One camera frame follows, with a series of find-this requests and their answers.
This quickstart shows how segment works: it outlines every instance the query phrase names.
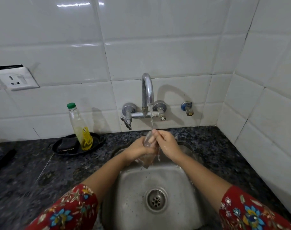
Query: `sink drain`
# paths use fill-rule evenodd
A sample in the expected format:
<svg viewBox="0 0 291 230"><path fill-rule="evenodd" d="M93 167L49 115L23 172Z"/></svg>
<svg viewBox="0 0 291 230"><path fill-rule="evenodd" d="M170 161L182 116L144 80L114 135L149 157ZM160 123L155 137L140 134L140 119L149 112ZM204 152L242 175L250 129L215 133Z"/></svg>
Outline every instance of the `sink drain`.
<svg viewBox="0 0 291 230"><path fill-rule="evenodd" d="M160 211L166 205L166 195L160 189L153 189L151 190L147 197L147 205L153 211Z"/></svg>

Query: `electrical socket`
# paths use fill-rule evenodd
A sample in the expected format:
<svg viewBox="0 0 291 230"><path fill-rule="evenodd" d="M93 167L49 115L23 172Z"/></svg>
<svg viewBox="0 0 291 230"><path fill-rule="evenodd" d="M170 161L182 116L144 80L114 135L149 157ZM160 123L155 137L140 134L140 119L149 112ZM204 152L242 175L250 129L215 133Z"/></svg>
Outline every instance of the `electrical socket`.
<svg viewBox="0 0 291 230"><path fill-rule="evenodd" d="M11 91L39 87L26 67L2 69L0 70L0 80Z"/></svg>

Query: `green bottle cap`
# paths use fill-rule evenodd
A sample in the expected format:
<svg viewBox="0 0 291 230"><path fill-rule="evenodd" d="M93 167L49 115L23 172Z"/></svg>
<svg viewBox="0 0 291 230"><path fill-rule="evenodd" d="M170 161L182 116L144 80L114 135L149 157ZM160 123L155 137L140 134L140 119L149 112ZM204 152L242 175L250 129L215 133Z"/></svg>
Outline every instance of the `green bottle cap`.
<svg viewBox="0 0 291 230"><path fill-rule="evenodd" d="M67 104L67 108L68 108L68 109L73 109L73 108L75 108L75 107L76 107L76 105L75 105L74 102L71 102L71 103Z"/></svg>

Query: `hand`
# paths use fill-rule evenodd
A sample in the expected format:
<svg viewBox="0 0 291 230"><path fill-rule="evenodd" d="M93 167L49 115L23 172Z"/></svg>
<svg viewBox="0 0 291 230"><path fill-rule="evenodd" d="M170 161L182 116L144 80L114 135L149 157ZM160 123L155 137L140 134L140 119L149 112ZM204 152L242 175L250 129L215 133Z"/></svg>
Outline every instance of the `hand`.
<svg viewBox="0 0 291 230"><path fill-rule="evenodd" d="M152 133L155 136L163 153L170 160L176 163L175 160L183 153L174 136L170 132L163 130L152 130Z"/></svg>
<svg viewBox="0 0 291 230"><path fill-rule="evenodd" d="M152 143L151 147L143 146L144 139L145 136L136 139L126 150L122 152L128 165L145 154L158 154L158 145L155 138L151 138L149 140L149 142Z"/></svg>

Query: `black plate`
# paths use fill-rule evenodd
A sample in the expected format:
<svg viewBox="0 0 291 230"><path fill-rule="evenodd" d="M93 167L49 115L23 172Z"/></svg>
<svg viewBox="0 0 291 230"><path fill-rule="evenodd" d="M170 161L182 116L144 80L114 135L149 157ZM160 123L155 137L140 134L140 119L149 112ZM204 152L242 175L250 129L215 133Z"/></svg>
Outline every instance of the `black plate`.
<svg viewBox="0 0 291 230"><path fill-rule="evenodd" d="M54 143L52 150L55 154L60 155L60 156L75 156L75 155L81 155L84 153L93 152L104 144L106 137L100 136L100 135L93 133L93 132L90 132L90 135L92 136L93 143L92 143L92 147L86 151L82 150L81 146L79 145L76 149L73 149L70 151L58 152L57 148L62 143L62 138L59 139L56 143ZM76 138L76 140L77 140L77 137L75 134L68 135L65 138Z"/></svg>

